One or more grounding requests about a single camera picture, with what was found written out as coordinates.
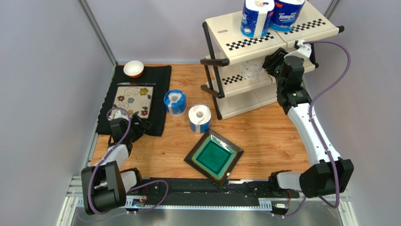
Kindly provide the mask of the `plain white paper roll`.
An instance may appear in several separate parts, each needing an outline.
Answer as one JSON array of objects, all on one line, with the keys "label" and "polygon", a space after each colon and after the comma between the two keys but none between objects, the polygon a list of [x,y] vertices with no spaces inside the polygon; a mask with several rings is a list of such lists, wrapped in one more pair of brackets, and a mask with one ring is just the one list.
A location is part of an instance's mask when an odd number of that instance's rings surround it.
[{"label": "plain white paper roll", "polygon": [[263,60],[260,59],[242,62],[240,64],[240,75],[246,80],[259,82],[265,71],[262,67],[263,63]]}]

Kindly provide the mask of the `Tempo paper roll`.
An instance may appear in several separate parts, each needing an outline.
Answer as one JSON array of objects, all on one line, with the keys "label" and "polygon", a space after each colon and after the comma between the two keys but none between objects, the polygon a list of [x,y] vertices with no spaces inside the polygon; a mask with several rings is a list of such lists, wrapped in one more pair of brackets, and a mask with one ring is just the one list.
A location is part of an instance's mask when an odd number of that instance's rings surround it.
[{"label": "Tempo paper roll", "polygon": [[269,28],[277,32],[290,32],[305,4],[305,0],[275,0]]}]

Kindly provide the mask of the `dark blue roll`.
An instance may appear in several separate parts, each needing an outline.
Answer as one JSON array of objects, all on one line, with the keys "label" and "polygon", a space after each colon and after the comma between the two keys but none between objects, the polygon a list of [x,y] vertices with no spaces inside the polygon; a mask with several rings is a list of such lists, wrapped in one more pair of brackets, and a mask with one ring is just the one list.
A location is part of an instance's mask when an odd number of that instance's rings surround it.
[{"label": "dark blue roll", "polygon": [[241,34],[252,39],[267,36],[274,8],[273,0],[245,0],[241,16]]}]

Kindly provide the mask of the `blue paper roll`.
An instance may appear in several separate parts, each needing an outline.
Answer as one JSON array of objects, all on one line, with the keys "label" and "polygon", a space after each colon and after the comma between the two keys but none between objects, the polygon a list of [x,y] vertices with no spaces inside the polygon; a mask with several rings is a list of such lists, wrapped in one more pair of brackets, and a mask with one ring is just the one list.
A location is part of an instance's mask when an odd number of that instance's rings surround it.
[{"label": "blue paper roll", "polygon": [[165,94],[163,101],[169,116],[179,118],[185,115],[187,102],[183,91],[178,89],[169,90]]}]

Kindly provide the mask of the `blue banded roll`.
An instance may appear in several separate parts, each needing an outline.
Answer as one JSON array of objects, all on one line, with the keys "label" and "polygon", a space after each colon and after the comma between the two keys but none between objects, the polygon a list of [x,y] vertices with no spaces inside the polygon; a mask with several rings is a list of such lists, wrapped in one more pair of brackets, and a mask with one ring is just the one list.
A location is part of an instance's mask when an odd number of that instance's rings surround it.
[{"label": "blue banded roll", "polygon": [[194,105],[188,112],[190,128],[194,133],[205,133],[210,129],[211,111],[203,104]]}]

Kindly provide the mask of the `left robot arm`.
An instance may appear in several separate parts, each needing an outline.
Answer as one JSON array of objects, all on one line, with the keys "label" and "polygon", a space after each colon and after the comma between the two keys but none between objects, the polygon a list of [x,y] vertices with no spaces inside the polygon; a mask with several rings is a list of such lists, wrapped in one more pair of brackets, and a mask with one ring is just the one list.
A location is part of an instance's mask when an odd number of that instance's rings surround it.
[{"label": "left robot arm", "polygon": [[110,122],[111,135],[106,155],[94,166],[81,171],[84,210],[88,215],[105,214],[123,207],[127,192],[141,179],[136,168],[120,170],[130,156],[133,143],[151,128],[136,114],[131,118],[117,112]]}]

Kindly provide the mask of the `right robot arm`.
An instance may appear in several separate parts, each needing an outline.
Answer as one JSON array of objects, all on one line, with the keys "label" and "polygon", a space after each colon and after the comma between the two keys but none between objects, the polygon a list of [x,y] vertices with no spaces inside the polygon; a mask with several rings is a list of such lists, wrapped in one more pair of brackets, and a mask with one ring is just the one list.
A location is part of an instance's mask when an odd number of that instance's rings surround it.
[{"label": "right robot arm", "polygon": [[317,119],[313,100],[302,86],[304,59],[279,48],[265,58],[262,67],[275,78],[277,102],[295,125],[310,163],[303,173],[277,171],[270,179],[277,189],[299,191],[307,198],[339,196],[346,189],[354,165],[336,151]]}]

